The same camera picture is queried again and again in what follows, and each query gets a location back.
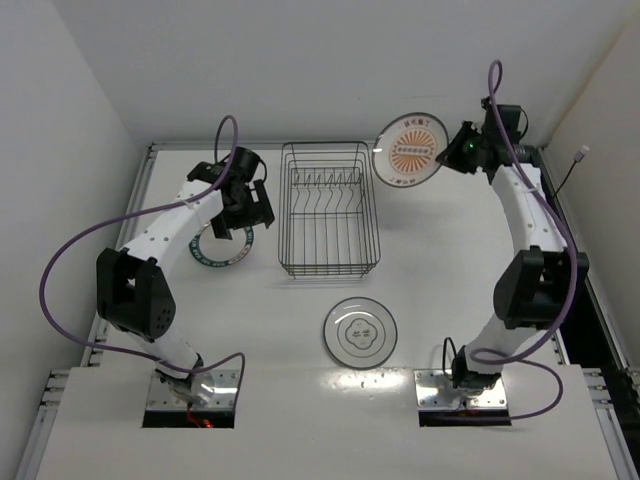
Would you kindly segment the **orange sunburst pattern plate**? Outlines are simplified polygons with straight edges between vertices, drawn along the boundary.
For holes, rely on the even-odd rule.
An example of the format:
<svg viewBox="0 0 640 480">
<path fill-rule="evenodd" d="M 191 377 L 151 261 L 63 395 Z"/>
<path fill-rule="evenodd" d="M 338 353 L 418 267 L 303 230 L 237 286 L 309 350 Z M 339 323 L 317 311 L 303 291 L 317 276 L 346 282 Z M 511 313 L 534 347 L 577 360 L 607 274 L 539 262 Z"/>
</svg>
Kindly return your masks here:
<svg viewBox="0 0 640 480">
<path fill-rule="evenodd" d="M 441 165 L 437 157 L 448 145 L 448 131 L 436 116 L 425 112 L 404 114 L 376 138 L 372 168 L 387 186 L 415 187 L 438 172 Z"/>
</svg>

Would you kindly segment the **grey rimmed white plate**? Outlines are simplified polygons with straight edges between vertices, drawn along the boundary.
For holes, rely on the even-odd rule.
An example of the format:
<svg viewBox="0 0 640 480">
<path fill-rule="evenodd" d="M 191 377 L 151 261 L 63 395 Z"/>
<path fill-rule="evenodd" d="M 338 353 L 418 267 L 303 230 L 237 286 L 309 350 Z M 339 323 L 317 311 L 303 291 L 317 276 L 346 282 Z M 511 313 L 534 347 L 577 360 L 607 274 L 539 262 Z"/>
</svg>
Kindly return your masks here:
<svg viewBox="0 0 640 480">
<path fill-rule="evenodd" d="M 369 297 L 349 297 L 327 313 L 322 339 L 325 350 L 338 365 L 353 370 L 382 366 L 394 353 L 397 323 L 390 310 Z"/>
</svg>

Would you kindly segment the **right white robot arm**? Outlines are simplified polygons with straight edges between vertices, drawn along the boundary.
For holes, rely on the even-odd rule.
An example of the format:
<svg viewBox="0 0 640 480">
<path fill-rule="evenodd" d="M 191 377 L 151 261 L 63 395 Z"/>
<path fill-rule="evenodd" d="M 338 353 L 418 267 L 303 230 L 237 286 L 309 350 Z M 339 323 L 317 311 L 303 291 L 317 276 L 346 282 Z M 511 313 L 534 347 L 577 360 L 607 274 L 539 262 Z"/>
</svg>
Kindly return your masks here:
<svg viewBox="0 0 640 480">
<path fill-rule="evenodd" d="M 566 224 L 548 203 L 533 148 L 520 145 L 521 108 L 483 99 L 484 123 L 463 122 L 439 164 L 460 173 L 483 172 L 499 199 L 514 257 L 493 290 L 493 314 L 451 365 L 454 387 L 492 387 L 505 364 L 526 358 L 568 316 L 583 287 L 589 260 L 571 242 Z"/>
</svg>

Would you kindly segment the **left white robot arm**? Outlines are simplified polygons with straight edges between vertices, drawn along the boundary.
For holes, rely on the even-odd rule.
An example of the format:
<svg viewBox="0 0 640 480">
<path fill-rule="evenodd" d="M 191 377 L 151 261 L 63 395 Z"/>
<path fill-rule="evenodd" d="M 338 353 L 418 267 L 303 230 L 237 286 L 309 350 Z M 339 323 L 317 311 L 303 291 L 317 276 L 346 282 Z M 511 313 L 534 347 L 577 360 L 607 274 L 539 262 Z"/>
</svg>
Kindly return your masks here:
<svg viewBox="0 0 640 480">
<path fill-rule="evenodd" d="M 206 228 L 217 240 L 236 230 L 269 227 L 275 220 L 265 182 L 256 178 L 261 157 L 238 147 L 216 163 L 201 162 L 175 197 L 137 237 L 97 258 L 97 313 L 153 358 L 164 376 L 184 381 L 203 366 L 175 325 L 177 306 L 168 277 L 179 255 Z"/>
</svg>

